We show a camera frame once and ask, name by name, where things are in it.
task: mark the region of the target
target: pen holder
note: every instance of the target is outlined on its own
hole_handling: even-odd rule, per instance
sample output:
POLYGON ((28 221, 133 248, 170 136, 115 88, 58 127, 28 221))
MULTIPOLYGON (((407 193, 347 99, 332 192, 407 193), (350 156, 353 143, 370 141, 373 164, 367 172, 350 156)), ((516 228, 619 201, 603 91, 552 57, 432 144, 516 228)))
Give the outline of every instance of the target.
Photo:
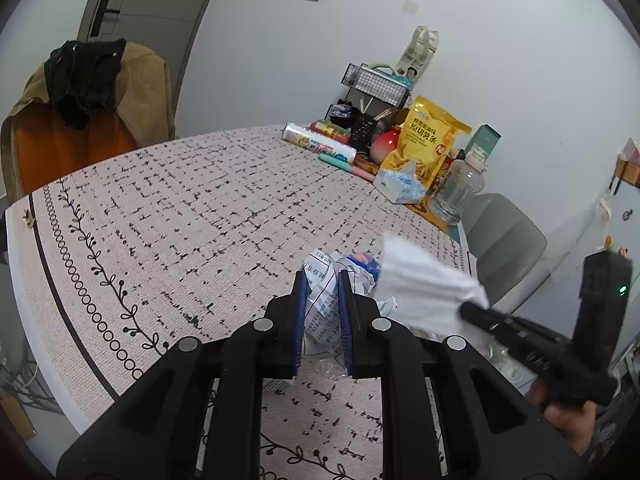
POLYGON ((349 145, 359 152, 368 153, 371 136, 378 122, 369 114, 360 114, 351 127, 349 145))

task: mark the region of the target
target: chair backrest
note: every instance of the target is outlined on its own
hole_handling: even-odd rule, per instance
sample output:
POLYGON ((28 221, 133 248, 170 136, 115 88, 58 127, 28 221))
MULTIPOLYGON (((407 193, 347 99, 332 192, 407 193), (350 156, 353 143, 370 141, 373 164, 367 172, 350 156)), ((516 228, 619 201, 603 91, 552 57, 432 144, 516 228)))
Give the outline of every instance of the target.
POLYGON ((545 235, 501 194, 475 196, 465 208, 462 225, 491 304, 527 275, 546 248, 545 235))
POLYGON ((31 104, 14 119, 22 187, 30 193, 66 174, 138 146, 117 114, 91 116, 84 130, 64 125, 50 105, 31 104))

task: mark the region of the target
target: plastic bottle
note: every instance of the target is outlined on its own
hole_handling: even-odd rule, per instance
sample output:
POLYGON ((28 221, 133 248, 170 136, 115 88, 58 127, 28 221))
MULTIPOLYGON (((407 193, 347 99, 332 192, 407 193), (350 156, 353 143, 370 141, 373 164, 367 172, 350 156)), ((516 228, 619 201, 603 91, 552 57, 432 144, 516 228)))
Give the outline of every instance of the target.
POLYGON ((472 150, 465 160, 454 160, 444 183, 427 202, 429 210, 445 224, 460 222, 466 204, 484 188, 482 153, 472 150))

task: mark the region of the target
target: table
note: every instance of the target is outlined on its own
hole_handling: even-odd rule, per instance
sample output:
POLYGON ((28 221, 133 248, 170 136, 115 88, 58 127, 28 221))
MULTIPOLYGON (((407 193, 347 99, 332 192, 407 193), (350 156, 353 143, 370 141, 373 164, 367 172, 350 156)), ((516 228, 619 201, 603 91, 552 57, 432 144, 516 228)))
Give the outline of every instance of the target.
MULTIPOLYGON (((311 250, 378 256, 384 232, 445 250, 423 218, 283 142, 280 131, 126 153, 7 213, 20 317, 80 433, 178 339, 227 337, 261 317, 271 298, 290 292, 311 250), (33 228, 22 220, 27 209, 33 228)), ((295 385, 263 400, 262 478, 381 477, 378 381, 334 381, 305 361, 295 385)))

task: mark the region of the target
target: wire basket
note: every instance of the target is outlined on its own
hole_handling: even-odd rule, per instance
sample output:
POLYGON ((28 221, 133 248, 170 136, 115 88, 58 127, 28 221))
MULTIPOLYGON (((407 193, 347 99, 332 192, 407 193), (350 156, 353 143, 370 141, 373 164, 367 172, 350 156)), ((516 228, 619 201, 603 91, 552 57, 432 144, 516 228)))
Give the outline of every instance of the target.
POLYGON ((409 97, 409 89, 406 86, 364 64, 357 66, 350 63, 342 77, 342 84, 394 108, 402 108, 409 97))

